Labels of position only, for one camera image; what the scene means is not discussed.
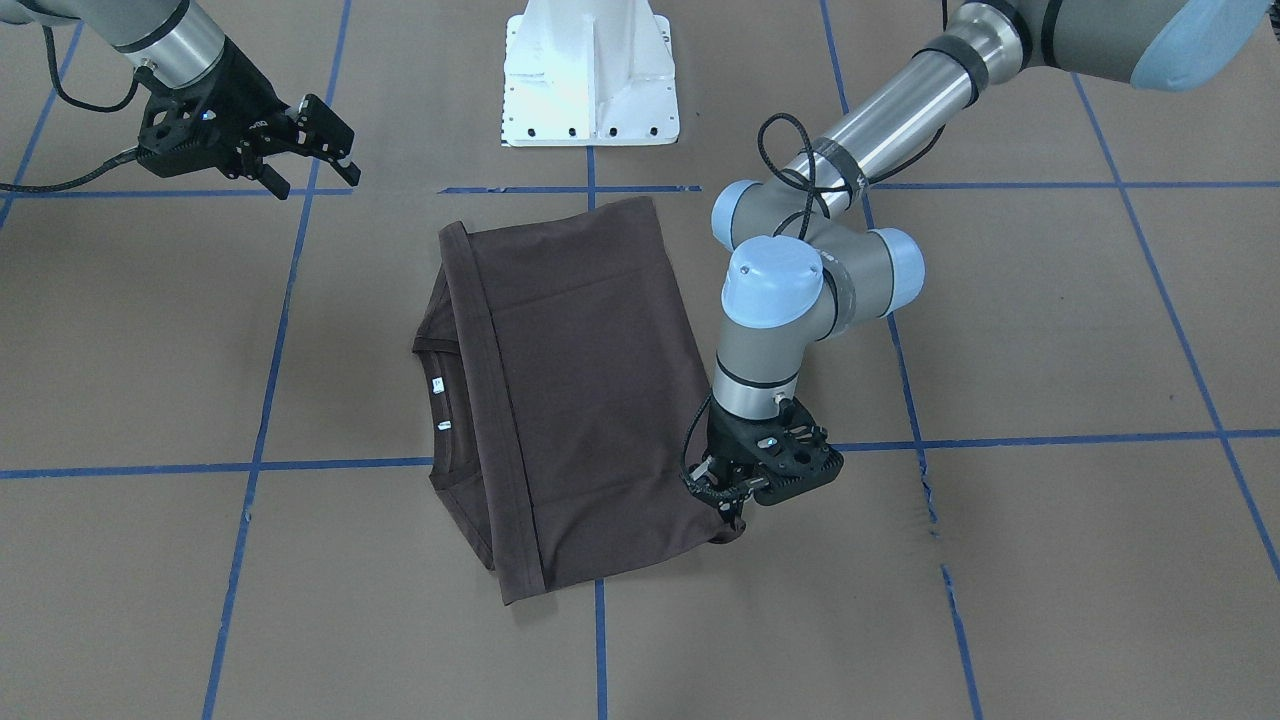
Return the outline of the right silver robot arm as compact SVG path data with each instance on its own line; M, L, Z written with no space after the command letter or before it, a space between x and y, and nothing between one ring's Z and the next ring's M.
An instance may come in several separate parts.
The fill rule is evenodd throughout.
M136 145L93 177L131 161L160 178L214 169L259 182L283 200L291 184L268 160L289 152L326 163L348 186L360 182L349 159L352 128L316 95L285 104L197 1L5 1L3 22L41 28L59 97L65 90L52 28L76 22L132 64L132 90L148 91Z

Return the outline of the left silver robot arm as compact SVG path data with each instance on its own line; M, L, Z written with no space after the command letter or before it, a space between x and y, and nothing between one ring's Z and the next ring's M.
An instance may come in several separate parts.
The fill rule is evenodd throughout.
M1047 67L1183 92L1220 73L1275 1L965 1L938 36L795 159L727 186L710 214L730 251L712 387L696 413L707 451L682 479L732 530L831 483L844 457L796 396L806 350L915 300L925 263L902 231L840 222L865 192L919 161L993 86Z

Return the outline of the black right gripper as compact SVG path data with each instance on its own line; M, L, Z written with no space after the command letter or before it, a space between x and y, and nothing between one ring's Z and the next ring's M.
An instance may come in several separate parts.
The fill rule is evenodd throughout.
M239 177L257 181L275 199L287 200L292 188L289 181L266 164L268 158L280 152L316 158L349 187L358 186L362 172L349 160L352 128L314 94L294 108L285 105L270 81L232 41L225 41L220 58L202 78L183 88L166 87L155 70L156 65L146 61L134 73L151 97L197 95L211 109L233 111L243 129L239 154L244 174Z

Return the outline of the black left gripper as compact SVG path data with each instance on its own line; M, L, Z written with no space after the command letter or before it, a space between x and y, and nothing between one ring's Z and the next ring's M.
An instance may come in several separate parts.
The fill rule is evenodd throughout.
M719 514L726 533L741 536L746 529L742 507L762 483L755 475L755 457L748 441L751 425L764 420L735 416L710 395L695 415L696 420L703 418L707 419L707 451L698 465L685 470L685 486L690 495Z

